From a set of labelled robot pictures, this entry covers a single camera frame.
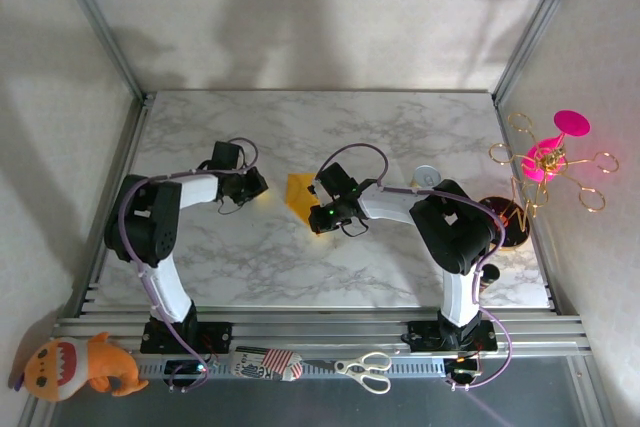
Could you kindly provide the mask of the small dark bottle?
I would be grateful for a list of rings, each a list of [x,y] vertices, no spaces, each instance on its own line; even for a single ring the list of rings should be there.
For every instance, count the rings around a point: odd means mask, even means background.
[[[490,287],[500,278],[500,275],[500,270],[496,265],[483,265],[479,276],[478,292],[482,294],[488,287]]]

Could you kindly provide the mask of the orange plush shark toy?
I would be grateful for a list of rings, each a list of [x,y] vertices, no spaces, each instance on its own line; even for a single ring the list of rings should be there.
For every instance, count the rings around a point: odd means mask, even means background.
[[[109,337],[101,332],[88,340],[58,337],[46,342],[29,358],[14,389],[53,403],[71,398],[86,385],[114,397],[145,389],[149,381],[140,377],[133,356]]]

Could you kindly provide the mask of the aluminium frame post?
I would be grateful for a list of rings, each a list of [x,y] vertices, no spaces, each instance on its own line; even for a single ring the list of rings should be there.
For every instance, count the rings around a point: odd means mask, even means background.
[[[82,10],[86,20],[94,32],[98,42],[114,66],[121,80],[125,83],[131,95],[140,101],[145,98],[144,90],[140,87],[132,68],[123,51],[119,47],[112,29],[104,17],[97,0],[75,0]]]
[[[505,102],[515,86],[526,62],[541,40],[560,3],[561,0],[540,0],[538,2],[492,92],[492,100],[496,109]]]

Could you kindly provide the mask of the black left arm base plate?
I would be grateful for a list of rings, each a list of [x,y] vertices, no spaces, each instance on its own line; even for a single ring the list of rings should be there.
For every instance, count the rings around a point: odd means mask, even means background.
[[[228,322],[174,323],[174,331],[198,354],[227,354],[232,339],[232,324]],[[140,352],[143,354],[187,354],[188,350],[173,335],[168,326],[151,318],[144,327]]]

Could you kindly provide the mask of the white handled scissors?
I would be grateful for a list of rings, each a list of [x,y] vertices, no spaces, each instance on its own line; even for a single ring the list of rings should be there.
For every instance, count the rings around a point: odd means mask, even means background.
[[[392,367],[389,355],[372,351],[349,360],[337,360],[333,363],[334,372],[356,381],[369,393],[384,395],[391,390],[391,381],[387,372]]]

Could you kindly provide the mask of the small silver lid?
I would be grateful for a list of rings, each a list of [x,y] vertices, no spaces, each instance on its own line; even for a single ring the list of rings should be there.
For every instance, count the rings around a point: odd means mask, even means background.
[[[441,174],[436,168],[430,165],[421,165],[415,169],[410,186],[431,189],[439,185],[441,181]]]

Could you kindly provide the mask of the black round gold-rimmed base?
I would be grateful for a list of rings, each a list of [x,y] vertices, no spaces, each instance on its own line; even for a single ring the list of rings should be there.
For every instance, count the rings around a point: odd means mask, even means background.
[[[480,203],[493,211],[504,226],[503,249],[515,249],[529,239],[529,221],[524,209],[515,201],[504,197],[490,196],[483,198]]]

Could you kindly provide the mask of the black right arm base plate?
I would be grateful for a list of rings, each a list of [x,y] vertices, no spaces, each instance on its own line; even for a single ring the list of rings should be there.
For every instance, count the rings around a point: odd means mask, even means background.
[[[401,336],[411,352],[496,352],[498,350],[493,323],[474,321],[464,327],[448,322],[412,321]]]

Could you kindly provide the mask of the pink plastic wine glass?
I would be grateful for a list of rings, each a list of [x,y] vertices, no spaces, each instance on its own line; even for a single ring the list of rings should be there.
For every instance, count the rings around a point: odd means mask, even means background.
[[[524,175],[534,182],[550,181],[565,170],[567,160],[565,137],[583,137],[591,125],[586,117],[572,110],[560,110],[554,115],[554,124],[559,130],[556,137],[535,140],[528,153],[521,159]]]

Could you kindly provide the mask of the aluminium side rail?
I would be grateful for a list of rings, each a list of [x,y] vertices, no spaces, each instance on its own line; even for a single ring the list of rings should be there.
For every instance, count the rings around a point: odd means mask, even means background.
[[[88,257],[74,284],[71,298],[64,308],[66,316],[78,317],[81,314],[90,287],[99,281],[109,251],[104,237],[109,231],[112,210],[116,205],[122,181],[135,162],[140,139],[156,96],[156,92],[145,93],[141,100],[134,99],[131,103],[89,234]]]
[[[546,187],[546,174],[543,174],[543,186],[530,179],[521,167],[521,160],[527,158],[535,164],[535,157],[527,155],[527,152],[537,146],[538,136],[534,132],[534,123],[529,116],[521,112],[504,112],[501,102],[496,96],[491,98],[495,108],[496,118],[501,133],[501,143],[506,150],[507,159],[500,161],[499,165],[506,165],[511,169],[511,201],[518,201],[523,208],[524,218],[522,225],[529,227],[529,239],[535,252],[540,276],[547,297],[547,308],[552,312],[557,310],[556,294],[554,292],[553,279],[549,273],[549,257],[545,252],[544,231],[536,221],[540,219],[539,213],[548,203],[549,191]]]

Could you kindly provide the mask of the crumpled striped printed package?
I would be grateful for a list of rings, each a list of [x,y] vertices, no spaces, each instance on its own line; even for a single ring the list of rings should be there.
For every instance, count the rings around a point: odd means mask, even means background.
[[[231,355],[230,371],[240,378],[292,382],[303,374],[302,357],[290,350],[239,346]]]

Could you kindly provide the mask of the aluminium front rail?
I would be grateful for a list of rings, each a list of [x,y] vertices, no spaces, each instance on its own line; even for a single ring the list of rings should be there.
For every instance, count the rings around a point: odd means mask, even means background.
[[[588,352],[590,343],[578,316],[562,316],[548,310],[499,310],[518,356],[552,356]],[[412,321],[434,320],[433,310],[210,310],[199,314],[204,322],[232,325],[231,345],[255,345],[311,352],[357,351],[371,347],[407,353],[401,335]],[[89,312],[63,318],[53,335],[90,338],[107,331],[126,347],[136,349],[148,315],[141,312]]]

